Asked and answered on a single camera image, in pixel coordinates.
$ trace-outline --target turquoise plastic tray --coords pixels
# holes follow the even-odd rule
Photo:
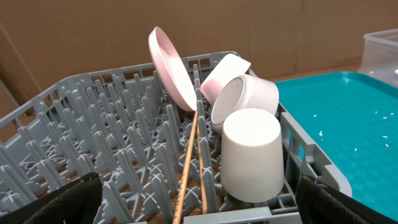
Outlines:
[[[398,220],[398,89],[355,72],[277,86],[280,103],[346,176],[353,198]]]

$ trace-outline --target pink bowl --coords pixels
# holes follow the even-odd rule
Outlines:
[[[149,34],[149,51],[159,77],[174,102],[185,111],[197,109],[197,97],[188,72],[165,32],[159,28]]]

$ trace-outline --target white cup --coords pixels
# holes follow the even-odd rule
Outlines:
[[[280,124],[274,114],[243,109],[224,122],[221,184],[244,202],[265,202],[284,184]]]
[[[250,64],[250,62],[234,54],[225,55],[201,84],[200,91],[207,101],[213,105],[224,86],[238,75],[244,74],[249,69]]]
[[[275,83],[251,75],[240,75],[231,80],[217,97],[211,111],[211,124],[218,133],[231,113],[245,108],[259,108],[276,114],[279,91]]]

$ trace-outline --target plastic container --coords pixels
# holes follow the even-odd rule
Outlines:
[[[364,39],[358,72],[398,87],[398,29],[365,34]]]
[[[339,190],[342,178],[283,107],[278,111],[285,164],[281,193],[266,203],[250,204],[232,198],[220,184],[221,141],[211,127],[211,107],[201,94],[200,83],[231,53],[239,56],[217,52],[182,58],[198,99],[203,185],[209,211],[206,215],[196,212],[196,208],[201,209],[200,173],[198,161],[192,159],[193,184],[188,182],[184,223],[301,223],[295,203],[300,176],[311,175]],[[34,119],[24,125],[28,112]],[[0,142],[0,216],[34,201],[40,193],[95,171],[104,181],[104,200],[94,223],[172,220],[172,199],[179,188],[177,174],[183,170],[183,149],[188,144],[192,117],[178,113],[153,63],[60,80],[0,119],[0,128],[9,125],[18,132]],[[300,163],[296,162],[297,146],[308,158]],[[311,167],[325,169],[319,173]]]

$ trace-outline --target chopsticks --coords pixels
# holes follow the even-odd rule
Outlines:
[[[198,136],[198,152],[199,152],[199,169],[200,169],[200,189],[201,189],[201,207],[202,213],[207,214],[207,199],[205,192],[205,184],[203,183],[203,160],[201,158],[201,149],[200,149],[200,132],[199,125],[197,126],[197,136]]]
[[[198,111],[196,110],[195,117],[193,118],[191,134],[189,135],[187,155],[185,156],[185,165],[184,165],[184,170],[182,172],[180,192],[178,193],[177,204],[175,206],[173,224],[180,224],[181,222],[182,208],[184,205],[184,198],[185,198],[185,189],[187,188],[189,167],[191,166],[192,147],[195,141],[195,131],[197,129],[197,122],[198,122]]]

